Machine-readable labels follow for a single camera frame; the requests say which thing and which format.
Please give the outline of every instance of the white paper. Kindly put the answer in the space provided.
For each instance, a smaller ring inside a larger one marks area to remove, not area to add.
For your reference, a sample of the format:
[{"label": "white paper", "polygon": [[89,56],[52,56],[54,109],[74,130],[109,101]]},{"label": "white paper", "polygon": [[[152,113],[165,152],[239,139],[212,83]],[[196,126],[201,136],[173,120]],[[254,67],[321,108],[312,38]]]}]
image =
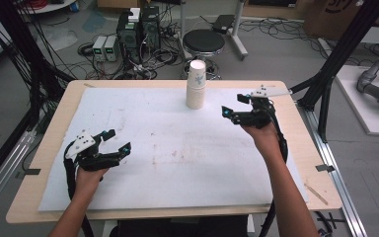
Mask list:
[{"label": "white paper", "polygon": [[[89,88],[55,157],[40,211],[69,203],[62,154],[82,129],[96,135],[115,129],[100,152],[131,142],[131,154],[111,168],[89,209],[269,204],[265,162],[252,138],[221,115],[221,106],[252,109],[236,95],[252,89],[206,89],[204,106],[186,106],[186,89]],[[303,182],[289,155],[287,165],[303,198]]]}]

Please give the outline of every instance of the stand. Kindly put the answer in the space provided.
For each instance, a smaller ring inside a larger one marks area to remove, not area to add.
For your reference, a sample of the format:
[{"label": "stand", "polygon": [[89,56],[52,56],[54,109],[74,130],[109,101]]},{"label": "stand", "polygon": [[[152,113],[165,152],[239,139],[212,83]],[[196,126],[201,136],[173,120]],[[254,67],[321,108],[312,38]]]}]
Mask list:
[{"label": "stand", "polygon": [[309,88],[304,97],[298,101],[299,107],[303,107],[306,111],[313,111],[315,104],[322,97],[318,133],[324,142],[327,142],[326,125],[332,83],[346,60],[375,23],[378,16],[379,0],[365,1],[322,69],[312,78],[290,89],[294,94],[305,88]]},{"label": "stand", "polygon": [[233,26],[233,29],[228,30],[228,33],[230,35],[230,39],[236,45],[236,48],[238,49],[239,54],[241,55],[242,61],[243,61],[243,59],[245,59],[246,56],[248,56],[248,52],[246,51],[245,47],[243,46],[241,40],[238,37],[239,25],[241,23],[241,17],[242,17],[242,11],[243,11],[244,4],[245,4],[245,0],[239,0],[238,6],[236,8],[235,24]]}]

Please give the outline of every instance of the paper cup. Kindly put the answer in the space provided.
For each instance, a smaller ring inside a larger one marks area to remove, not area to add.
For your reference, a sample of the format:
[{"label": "paper cup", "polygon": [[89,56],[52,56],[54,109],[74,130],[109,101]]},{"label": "paper cup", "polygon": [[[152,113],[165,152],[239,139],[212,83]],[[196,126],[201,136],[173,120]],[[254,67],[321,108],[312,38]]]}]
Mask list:
[{"label": "paper cup", "polygon": [[193,60],[189,64],[189,77],[187,85],[192,88],[203,88],[205,86],[205,62]]},{"label": "paper cup", "polygon": [[187,101],[186,104],[190,109],[198,110],[204,105],[205,87],[192,88],[187,86]]}]

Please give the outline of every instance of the human hand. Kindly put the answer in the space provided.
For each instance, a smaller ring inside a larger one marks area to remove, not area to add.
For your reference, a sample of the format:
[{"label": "human hand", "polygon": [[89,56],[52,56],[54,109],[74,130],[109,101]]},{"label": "human hand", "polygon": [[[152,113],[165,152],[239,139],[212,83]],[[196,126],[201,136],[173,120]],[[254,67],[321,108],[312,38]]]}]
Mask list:
[{"label": "human hand", "polygon": [[74,197],[92,198],[94,193],[97,191],[101,178],[107,170],[108,169],[85,171],[79,167],[76,176],[76,189]]},{"label": "human hand", "polygon": [[241,125],[241,127],[254,139],[255,145],[264,158],[273,157],[275,155],[279,156],[281,154],[279,151],[277,132],[272,122],[261,129],[245,125]]}]

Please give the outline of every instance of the wooden table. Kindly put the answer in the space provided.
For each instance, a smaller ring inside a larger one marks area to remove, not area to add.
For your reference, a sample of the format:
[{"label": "wooden table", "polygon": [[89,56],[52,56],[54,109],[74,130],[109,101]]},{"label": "wooden table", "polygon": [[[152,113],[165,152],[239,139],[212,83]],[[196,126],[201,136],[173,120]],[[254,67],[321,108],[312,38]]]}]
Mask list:
[{"label": "wooden table", "polygon": [[[38,211],[46,186],[50,167],[60,149],[64,134],[72,120],[82,94],[86,88],[185,88],[185,80],[154,81],[74,81],[69,84],[42,139],[31,169],[40,169],[37,176],[26,176],[8,211],[9,223],[34,223],[56,221],[61,211]],[[207,81],[207,88],[258,88],[260,85],[286,88],[276,81]],[[309,197],[310,210],[341,208],[340,196],[327,172],[318,172],[316,166],[322,159],[311,139],[290,96],[272,98],[278,120],[284,127],[284,135],[289,142],[297,169],[304,182]],[[93,210],[88,211],[90,219],[122,219],[165,216],[197,216],[236,213],[267,212],[266,206],[238,205],[215,207],[183,207],[162,209]]]}]

